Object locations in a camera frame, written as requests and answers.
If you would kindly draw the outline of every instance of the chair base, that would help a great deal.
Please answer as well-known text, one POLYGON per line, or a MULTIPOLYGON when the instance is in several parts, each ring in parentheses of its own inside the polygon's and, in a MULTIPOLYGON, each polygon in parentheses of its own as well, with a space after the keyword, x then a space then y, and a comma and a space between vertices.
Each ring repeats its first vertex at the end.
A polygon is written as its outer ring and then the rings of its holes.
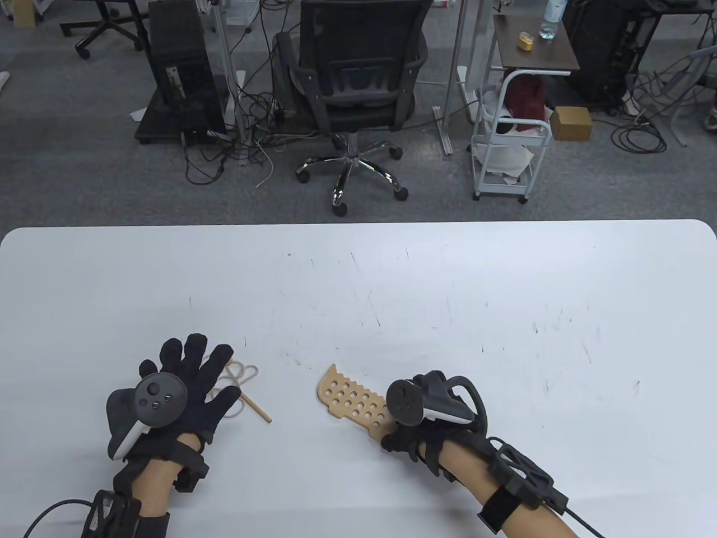
MULTIPOLYGON (((133 16, 118 17, 119 12, 115 9, 108 10, 104 2, 97 2, 97 8, 100 10, 100 16, 102 19, 97 21, 79 21, 79 22, 61 22, 60 29, 62 35, 65 37, 72 36, 72 30, 92 28, 93 30, 84 36, 80 41, 75 44, 75 50, 77 51, 80 58, 87 60, 90 57, 90 51, 87 47, 95 41, 101 34, 105 33, 106 30, 112 29, 122 34, 124 37, 134 43, 135 50, 141 52, 144 50, 142 40, 131 32, 125 30, 120 24, 135 23, 136 20, 133 16)), ((141 14, 142 19, 147 19, 148 14, 141 14)))
POLYGON ((398 146, 395 146, 388 141, 380 141, 371 144, 363 151, 359 151, 359 135, 357 133, 343 133, 332 135, 334 147, 337 149, 343 149, 343 155, 340 156, 328 156, 328 157, 312 157, 306 159, 304 164, 296 169, 296 178, 300 183, 306 183, 309 180, 309 167, 319 163, 330 163, 330 162, 341 162, 343 169, 341 175, 336 181, 336 185, 333 188, 333 198, 331 200, 331 209, 337 217, 345 217, 348 212, 348 207, 343 203, 343 191, 346 188, 346 182, 348 176, 354 167, 362 166, 368 170, 371 170, 375 174, 384 178, 391 184, 394 192, 394 198, 400 202, 405 202, 408 198, 408 189, 401 187, 398 179, 391 172, 383 168, 382 166, 366 160, 365 155, 376 151, 381 148, 388 148, 393 159, 399 160, 403 156, 403 150, 398 146))

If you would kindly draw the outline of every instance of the dark brown shelf top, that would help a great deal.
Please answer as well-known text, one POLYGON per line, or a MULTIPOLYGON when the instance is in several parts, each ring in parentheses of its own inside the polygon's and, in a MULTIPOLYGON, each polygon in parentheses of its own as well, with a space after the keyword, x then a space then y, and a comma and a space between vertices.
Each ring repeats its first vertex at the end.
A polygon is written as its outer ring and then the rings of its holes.
POLYGON ((493 15, 495 35, 503 66, 509 69, 545 69, 577 71, 580 69, 573 47, 563 23, 552 41, 540 37, 542 18, 518 15, 493 15), (533 50, 518 48, 518 35, 528 32, 533 36, 533 50))

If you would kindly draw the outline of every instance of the cardboard box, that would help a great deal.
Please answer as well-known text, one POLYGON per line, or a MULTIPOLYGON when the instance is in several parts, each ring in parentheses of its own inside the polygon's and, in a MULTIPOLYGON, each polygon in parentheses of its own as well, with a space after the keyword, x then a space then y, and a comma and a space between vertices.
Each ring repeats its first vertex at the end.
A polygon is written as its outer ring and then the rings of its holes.
POLYGON ((35 28, 35 6, 32 0, 11 0, 16 28, 35 28))
POLYGON ((550 117, 553 138, 565 142, 585 142, 592 133, 592 118, 587 108, 557 106, 550 117))

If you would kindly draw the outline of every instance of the forearm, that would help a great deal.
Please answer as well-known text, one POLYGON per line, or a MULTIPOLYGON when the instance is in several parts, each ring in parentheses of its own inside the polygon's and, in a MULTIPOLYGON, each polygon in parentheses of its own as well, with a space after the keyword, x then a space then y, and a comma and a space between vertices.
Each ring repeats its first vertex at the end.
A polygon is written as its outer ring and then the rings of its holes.
MULTIPOLYGON (((201 443, 196 435, 183 433, 178 441, 199 450, 201 443)), ((169 494, 182 467, 173 461, 152 460, 132 483, 132 497, 142 503, 140 516, 162 517, 167 513, 169 494)))
MULTIPOLYGON (((438 461, 480 504, 485 504, 500 487, 488 474, 485 461, 451 441, 444 443, 438 461)), ((508 538, 577 538, 552 510, 544 506, 530 510, 522 504, 505 521, 503 532, 508 538)))

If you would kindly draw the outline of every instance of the chair backrest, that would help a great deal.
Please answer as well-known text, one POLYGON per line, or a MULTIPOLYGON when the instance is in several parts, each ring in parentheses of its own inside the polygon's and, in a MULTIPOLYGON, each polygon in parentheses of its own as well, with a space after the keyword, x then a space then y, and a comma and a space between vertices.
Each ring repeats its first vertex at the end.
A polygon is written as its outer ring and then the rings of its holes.
POLYGON ((315 70, 327 105, 396 100, 417 58, 432 0, 303 0, 300 67, 315 70))

